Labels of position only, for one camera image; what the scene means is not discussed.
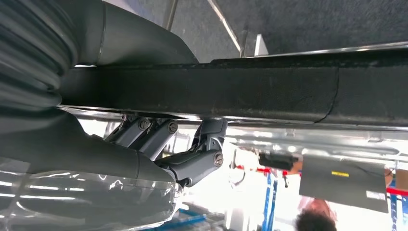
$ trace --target black wire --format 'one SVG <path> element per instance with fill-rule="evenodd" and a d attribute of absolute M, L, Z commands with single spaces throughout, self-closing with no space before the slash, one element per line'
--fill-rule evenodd
<path fill-rule="evenodd" d="M 243 180 L 245 179 L 245 176 L 246 176 L 246 173 L 245 173 L 245 171 L 244 171 L 241 180 L 239 180 L 239 181 L 237 181 L 237 182 L 232 182 L 231 180 L 229 180 L 229 184 L 231 185 L 231 188 L 238 187 L 238 186 L 243 182 Z"/>
<path fill-rule="evenodd" d="M 354 167 L 357 167 L 358 169 L 363 170 L 365 173 L 372 174 L 372 175 L 375 175 L 375 176 L 385 176 L 385 177 L 388 177 L 388 176 L 390 176 L 390 175 L 393 173 L 393 171 L 395 170 L 395 169 L 392 168 L 392 169 L 389 169 L 390 172 L 389 172 L 388 174 L 379 174 L 378 172 L 373 172 L 373 171 L 367 170 L 367 169 L 365 169 L 365 168 L 363 168 L 363 167 L 361 167 L 361 166 L 359 166 L 359 165 L 357 165 L 357 164 L 349 163 L 349 165 L 353 165 Z"/>

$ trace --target plastic sheet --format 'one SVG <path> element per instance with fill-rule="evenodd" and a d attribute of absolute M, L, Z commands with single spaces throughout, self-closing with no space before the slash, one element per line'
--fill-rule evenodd
<path fill-rule="evenodd" d="M 174 182 L 27 171 L 0 158 L 1 231 L 136 231 L 170 220 L 182 195 Z"/>

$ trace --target bolt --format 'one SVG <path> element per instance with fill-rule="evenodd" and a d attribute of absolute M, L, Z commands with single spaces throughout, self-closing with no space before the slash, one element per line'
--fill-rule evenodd
<path fill-rule="evenodd" d="M 147 119 L 142 119 L 139 121 L 140 130 L 146 130 L 150 126 L 150 122 Z"/>
<path fill-rule="evenodd" d="M 224 162 L 224 156 L 222 155 L 222 153 L 216 153 L 214 155 L 214 165 L 216 167 L 221 167 L 223 162 Z"/>
<path fill-rule="evenodd" d="M 178 128 L 179 126 L 174 122 L 168 124 L 168 132 L 170 132 L 171 134 L 175 133 Z"/>

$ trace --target white label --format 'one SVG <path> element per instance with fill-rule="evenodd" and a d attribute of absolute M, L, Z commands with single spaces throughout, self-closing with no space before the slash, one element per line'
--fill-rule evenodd
<path fill-rule="evenodd" d="M 385 193 L 366 191 L 367 198 L 385 201 Z"/>

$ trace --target dark hair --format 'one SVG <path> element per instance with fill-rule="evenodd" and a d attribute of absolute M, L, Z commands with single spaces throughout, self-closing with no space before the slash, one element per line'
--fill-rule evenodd
<path fill-rule="evenodd" d="M 336 223 L 313 210 L 303 210 L 296 218 L 297 231 L 337 231 Z"/>

